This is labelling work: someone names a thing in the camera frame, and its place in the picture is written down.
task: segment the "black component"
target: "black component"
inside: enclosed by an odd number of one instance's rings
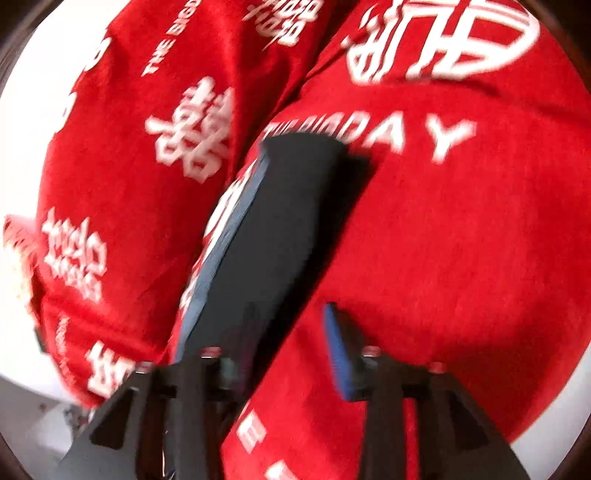
[[[494,424],[452,375],[433,374],[362,346],[361,332],[334,304],[327,306],[325,319],[341,395],[368,402],[359,480],[406,478],[404,398],[415,399],[418,407],[421,479],[529,479]]]
[[[218,402],[231,401],[223,358],[192,356],[132,374],[95,414],[54,473],[55,480],[160,480],[164,410],[173,412],[176,480],[222,480]]]

